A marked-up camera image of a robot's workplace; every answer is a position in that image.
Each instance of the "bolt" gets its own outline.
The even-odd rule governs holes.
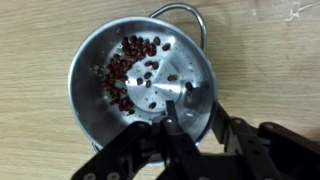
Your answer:
[[[96,180],[96,175],[93,173],[88,173],[83,177],[83,180]]]
[[[107,180],[119,180],[120,179],[120,174],[117,172],[111,172],[107,176]]]
[[[269,129],[273,129],[274,128],[272,124],[265,124],[264,126],[269,128]]]
[[[241,124],[241,120],[240,120],[240,119],[236,119],[235,122],[236,122],[237,124]]]

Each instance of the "kidney bean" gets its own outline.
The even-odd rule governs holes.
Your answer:
[[[146,82],[146,88],[149,88],[150,86],[151,86],[151,81],[148,80],[148,81]]]
[[[126,46],[126,47],[122,47],[121,50],[122,52],[126,53],[129,50],[129,48]]]
[[[153,43],[156,45],[156,46],[159,46],[161,44],[161,41],[160,41],[160,38],[157,36],[153,39]]]
[[[129,111],[129,114],[134,114],[135,113],[135,111],[133,110],[133,109],[131,109],[130,111]]]
[[[145,39],[143,42],[142,42],[142,46],[143,47],[147,47],[149,45],[149,40],[148,39]]]
[[[145,54],[148,54],[149,51],[150,51],[150,50],[149,50],[148,47],[144,47],[144,48],[142,49],[142,52],[145,53]]]
[[[114,59],[115,61],[120,61],[120,55],[119,55],[119,54],[113,55],[113,59]]]
[[[147,67],[148,67],[148,66],[152,66],[152,62],[151,62],[151,61],[148,61],[148,62],[144,63],[144,65],[147,66]]]
[[[119,104],[119,111],[123,111],[124,110],[124,106],[122,104]]]
[[[184,86],[188,91],[192,91],[193,89],[193,85],[191,84],[191,82],[185,83]]]
[[[130,44],[129,45],[129,49],[135,49],[136,48],[136,45],[135,44]]]
[[[152,69],[157,70],[159,68],[158,62],[152,62]]]
[[[168,50],[170,49],[170,47],[171,47],[171,44],[170,44],[170,43],[167,43],[167,44],[165,44],[164,46],[162,46],[162,50],[163,50],[163,51],[168,51]]]
[[[151,73],[151,72],[147,72],[147,73],[144,74],[143,77],[144,77],[145,79],[149,79],[151,76],[152,76],[152,73]]]
[[[142,78],[138,78],[138,79],[137,79],[137,84],[140,86],[142,83],[143,83]]]
[[[137,50],[132,49],[132,50],[130,51],[130,53],[131,53],[132,56],[134,56],[134,55],[136,55],[138,52],[137,52]]]
[[[142,37],[139,37],[139,38],[137,39],[137,41],[136,41],[136,44],[137,44],[137,45],[141,45],[142,42],[143,42],[143,38],[142,38]]]
[[[136,41],[137,41],[137,36],[136,35],[133,35],[133,36],[130,37],[131,44],[135,44]]]
[[[157,54],[157,51],[155,51],[155,50],[150,50],[148,52],[148,56],[150,56],[150,57],[155,56],[156,54]]]
[[[170,75],[168,76],[167,80],[168,81],[176,81],[178,78],[177,78],[177,75]]]
[[[128,40],[129,40],[128,37],[124,37],[124,38],[122,39],[122,41],[121,41],[121,45],[122,45],[123,47],[128,46],[128,45],[129,45],[129,41],[128,41]]]
[[[156,45],[154,45],[153,43],[150,43],[150,44],[148,45],[148,48],[149,48],[149,49],[152,49],[152,50],[157,49]]]
[[[149,105],[149,109],[154,109],[157,106],[157,103],[153,102]]]
[[[122,89],[120,90],[120,92],[121,92],[122,94],[127,94],[127,90],[126,90],[125,88],[122,88]]]
[[[142,47],[142,46],[138,46],[138,47],[137,47],[137,52],[138,52],[138,53],[141,53],[142,50],[143,50],[143,47]]]
[[[113,85],[116,82],[116,80],[114,80],[113,78],[110,78],[106,82],[110,85]]]
[[[138,58],[138,59],[139,59],[139,60],[142,60],[142,59],[144,59],[144,58],[146,58],[146,55],[142,53],[142,54],[139,55],[139,58]]]

